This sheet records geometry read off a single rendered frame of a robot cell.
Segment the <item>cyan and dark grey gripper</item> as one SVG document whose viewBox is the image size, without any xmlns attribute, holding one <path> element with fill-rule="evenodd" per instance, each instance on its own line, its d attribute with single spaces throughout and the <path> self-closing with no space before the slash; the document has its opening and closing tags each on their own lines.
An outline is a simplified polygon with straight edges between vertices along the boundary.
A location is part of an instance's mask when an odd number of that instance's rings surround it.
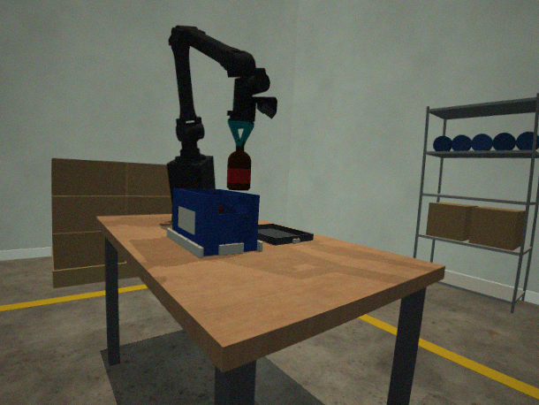
<svg viewBox="0 0 539 405">
<path fill-rule="evenodd" d="M 232 131 L 232 135 L 236 143 L 236 146 L 241 147 L 244 140 L 246 143 L 248 136 L 251 134 L 254 128 L 255 117 L 249 111 L 239 111 L 240 96 L 249 96 L 249 95 L 238 94 L 238 95 L 233 96 L 233 110 L 227 111 L 227 116 L 230 116 L 230 118 L 228 118 L 228 125 Z M 237 127 L 237 126 L 243 126 L 243 127 Z M 244 129 L 241 135 L 241 138 L 239 138 L 239 131 L 238 131 L 238 129 L 240 128 Z"/>
</svg>

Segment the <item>blue bottle crate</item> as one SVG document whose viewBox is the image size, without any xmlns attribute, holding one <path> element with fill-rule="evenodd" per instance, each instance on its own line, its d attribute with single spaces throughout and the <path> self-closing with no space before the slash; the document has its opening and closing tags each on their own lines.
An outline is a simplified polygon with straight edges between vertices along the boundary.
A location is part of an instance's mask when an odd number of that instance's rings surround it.
<svg viewBox="0 0 539 405">
<path fill-rule="evenodd" d="M 259 202 L 259 195 L 223 189 L 173 188 L 172 230 L 203 247 L 204 256 L 241 242 L 244 252 L 255 251 Z M 218 204 L 224 213 L 218 214 Z"/>
</svg>

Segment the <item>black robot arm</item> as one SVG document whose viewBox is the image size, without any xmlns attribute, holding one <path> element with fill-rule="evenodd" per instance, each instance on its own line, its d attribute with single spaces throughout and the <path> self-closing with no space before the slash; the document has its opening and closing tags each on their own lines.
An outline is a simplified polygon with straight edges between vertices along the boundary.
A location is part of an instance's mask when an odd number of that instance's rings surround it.
<svg viewBox="0 0 539 405">
<path fill-rule="evenodd" d="M 200 149 L 197 149 L 197 141 L 201 137 L 203 139 L 205 132 L 201 117 L 197 117 L 194 110 L 189 64 L 190 46 L 216 60 L 227 71 L 228 77 L 240 77 L 234 80 L 233 95 L 250 95 L 240 96 L 240 111 L 249 111 L 255 117 L 255 110 L 259 109 L 261 113 L 265 113 L 270 118 L 273 118 L 277 113 L 277 99 L 275 97 L 253 96 L 266 92 L 270 88 L 270 78 L 266 74 L 265 68 L 256 68 L 254 57 L 250 53 L 230 47 L 204 35 L 205 32 L 200 30 L 203 32 L 201 34 L 199 30 L 197 27 L 176 25 L 171 29 L 169 38 L 169 45 L 171 45 L 175 59 L 180 106 L 179 118 L 176 119 L 176 135 L 182 143 L 180 156 L 175 157 L 175 161 L 181 164 L 206 159 L 205 155 L 199 155 Z M 186 123 L 193 120 L 192 123 Z M 195 141 L 196 143 L 194 143 Z M 185 160 L 182 161 L 183 159 Z"/>
</svg>

